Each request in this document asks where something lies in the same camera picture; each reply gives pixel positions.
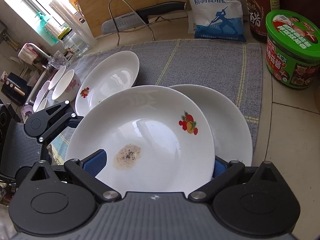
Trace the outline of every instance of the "gray placemat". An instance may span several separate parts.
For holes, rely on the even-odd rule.
[[[139,57],[137,86],[196,84],[227,96],[244,115],[254,147],[262,95],[259,44],[202,39],[152,41],[82,56],[69,69],[74,69],[83,82],[102,60],[123,50],[131,50]],[[52,92],[47,98],[49,104],[53,105],[57,102],[52,102],[51,95]],[[58,164],[64,162],[73,131],[72,128],[66,128],[52,142],[52,154]]]

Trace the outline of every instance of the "plate with fruit design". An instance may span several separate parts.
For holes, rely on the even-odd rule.
[[[65,158],[84,159],[98,149],[106,151],[107,165],[97,179],[122,197],[127,191],[188,196],[210,181],[214,168],[204,114],[184,94],[161,86],[132,87],[103,100],[76,128]]]
[[[105,98],[132,87],[139,72],[138,56],[120,51],[100,62],[86,77],[76,97],[76,113],[85,116]]]
[[[210,124],[218,157],[228,162],[238,160],[251,166],[251,133],[244,116],[229,98],[199,85],[176,85],[170,88],[185,94],[200,107]],[[198,133],[198,124],[188,113],[181,116],[179,124],[189,133]]]

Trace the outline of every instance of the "black air fryer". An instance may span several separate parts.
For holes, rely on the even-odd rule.
[[[22,106],[27,100],[32,87],[27,82],[14,73],[10,73],[4,79],[1,92],[14,102],[17,106]]]

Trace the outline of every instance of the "green container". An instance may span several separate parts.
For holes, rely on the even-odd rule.
[[[289,87],[308,87],[320,66],[319,28],[287,10],[268,13],[266,27],[268,69]]]

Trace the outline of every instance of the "kitchen knife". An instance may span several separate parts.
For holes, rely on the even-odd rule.
[[[169,12],[185,10],[186,9],[185,2],[171,1],[171,2],[163,2],[156,5],[152,5],[149,7],[145,7],[142,9],[136,10],[137,14],[134,12],[130,12],[121,16],[118,16],[115,19],[119,31],[124,31],[133,27],[137,27],[143,25],[139,16],[143,19],[146,24],[149,24],[149,15],[163,15]],[[115,33],[116,28],[113,23],[113,20],[107,20],[101,26],[102,34]]]

